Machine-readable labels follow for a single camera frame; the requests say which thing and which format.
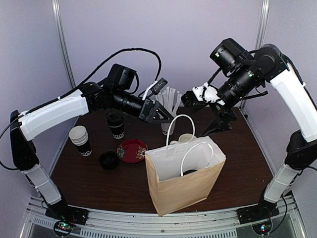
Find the black white paper cup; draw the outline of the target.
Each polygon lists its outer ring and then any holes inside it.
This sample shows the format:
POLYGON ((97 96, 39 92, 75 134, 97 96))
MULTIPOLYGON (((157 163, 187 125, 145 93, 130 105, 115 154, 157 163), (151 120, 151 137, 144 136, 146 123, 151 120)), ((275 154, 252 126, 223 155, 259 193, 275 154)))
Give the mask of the black white paper cup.
POLYGON ((196 172, 196 171, 197 171, 196 169, 187 170, 187 171, 185 171, 185 172, 183 173, 183 175, 188 175, 188 174, 194 173, 194 172, 196 172))
POLYGON ((116 127, 109 126, 109 127, 115 139, 122 139, 124 137, 124 123, 120 126, 116 126, 116 127))

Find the stack of black lids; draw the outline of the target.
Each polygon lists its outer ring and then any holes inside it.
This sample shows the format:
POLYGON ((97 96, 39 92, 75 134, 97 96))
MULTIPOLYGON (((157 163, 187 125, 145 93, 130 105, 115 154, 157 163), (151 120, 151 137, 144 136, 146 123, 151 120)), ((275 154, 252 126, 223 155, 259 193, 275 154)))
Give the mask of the stack of black lids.
POLYGON ((99 164, 104 170, 113 170, 119 165, 119 157, 113 151, 107 151, 99 156, 99 164))

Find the brown paper bag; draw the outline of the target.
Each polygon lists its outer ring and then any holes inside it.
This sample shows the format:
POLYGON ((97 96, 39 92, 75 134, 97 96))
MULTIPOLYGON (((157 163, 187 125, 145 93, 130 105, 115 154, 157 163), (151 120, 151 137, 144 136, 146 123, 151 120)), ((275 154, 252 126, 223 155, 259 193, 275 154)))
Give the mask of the brown paper bag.
POLYGON ((207 199, 226 156, 209 137, 145 152, 149 193, 159 216, 173 213, 207 199), (183 175, 187 170, 194 173, 183 175))

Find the stack of paper cups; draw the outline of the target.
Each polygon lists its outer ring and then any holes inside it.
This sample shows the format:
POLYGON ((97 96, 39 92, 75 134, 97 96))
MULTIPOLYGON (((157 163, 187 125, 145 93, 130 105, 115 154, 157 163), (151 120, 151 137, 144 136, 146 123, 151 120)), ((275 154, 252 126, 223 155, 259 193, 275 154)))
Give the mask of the stack of paper cups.
POLYGON ((73 127, 68 136, 82 156, 87 157, 91 154, 92 148, 89 142, 89 135, 84 126, 73 127))

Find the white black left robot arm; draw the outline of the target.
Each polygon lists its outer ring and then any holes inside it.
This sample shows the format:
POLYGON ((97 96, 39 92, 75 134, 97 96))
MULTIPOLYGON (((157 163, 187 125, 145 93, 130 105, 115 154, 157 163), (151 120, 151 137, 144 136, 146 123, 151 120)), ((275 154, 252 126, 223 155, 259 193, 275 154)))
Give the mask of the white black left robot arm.
POLYGON ((120 110, 150 124, 171 122, 174 117, 161 103, 127 92, 136 76, 135 70, 114 64, 108 76, 99 83, 85 83, 69 95, 56 98, 44 106, 11 113, 13 163, 33 183, 44 200, 52 205, 52 212, 60 220, 67 220, 71 209, 63 203, 61 192, 41 166, 33 139, 69 119, 108 108, 120 110))

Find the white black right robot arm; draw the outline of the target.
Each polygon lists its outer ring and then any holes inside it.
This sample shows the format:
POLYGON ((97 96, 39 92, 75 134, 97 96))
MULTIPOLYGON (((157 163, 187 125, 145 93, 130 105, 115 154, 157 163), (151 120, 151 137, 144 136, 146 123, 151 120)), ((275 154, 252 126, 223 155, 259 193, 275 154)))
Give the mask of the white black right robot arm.
MULTIPOLYGON (((213 49, 221 42, 206 41, 198 44, 200 61, 203 63, 202 75, 216 70, 215 63, 207 59, 213 49)), ((307 88, 317 101, 317 45, 309 40, 266 39, 265 43, 276 44, 294 62, 300 75, 308 84, 307 88)), ((232 122, 233 129, 214 134, 220 148, 227 156, 210 197, 203 204, 208 209, 233 208, 257 203, 258 198, 272 179, 272 174, 281 166, 286 156, 289 136, 299 127, 281 96, 267 86, 268 95, 252 99, 246 103, 247 122, 242 114, 232 122)), ((293 196, 302 213, 317 209, 317 173, 307 169, 297 177, 291 186, 293 196)))

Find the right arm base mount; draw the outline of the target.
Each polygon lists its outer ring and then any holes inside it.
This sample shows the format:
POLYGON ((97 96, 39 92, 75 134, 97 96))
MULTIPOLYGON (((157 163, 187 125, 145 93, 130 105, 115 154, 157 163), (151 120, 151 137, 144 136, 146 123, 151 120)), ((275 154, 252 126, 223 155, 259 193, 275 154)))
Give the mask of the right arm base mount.
POLYGON ((277 203, 264 200, 262 195, 257 205, 239 208, 237 216, 240 224, 252 223, 253 231, 257 235, 269 235, 273 230, 272 217, 279 215, 277 203))

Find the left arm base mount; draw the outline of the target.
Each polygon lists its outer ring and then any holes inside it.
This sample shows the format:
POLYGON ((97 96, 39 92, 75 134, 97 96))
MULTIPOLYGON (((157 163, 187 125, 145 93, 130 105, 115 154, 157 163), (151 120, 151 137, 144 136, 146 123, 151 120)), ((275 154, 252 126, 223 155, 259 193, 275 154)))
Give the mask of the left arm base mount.
POLYGON ((86 224, 89 215, 87 209, 69 206, 64 201, 54 205, 50 205, 45 200, 43 203, 47 206, 45 215, 56 220, 53 232, 58 237, 64 238, 73 232, 76 225, 86 224))

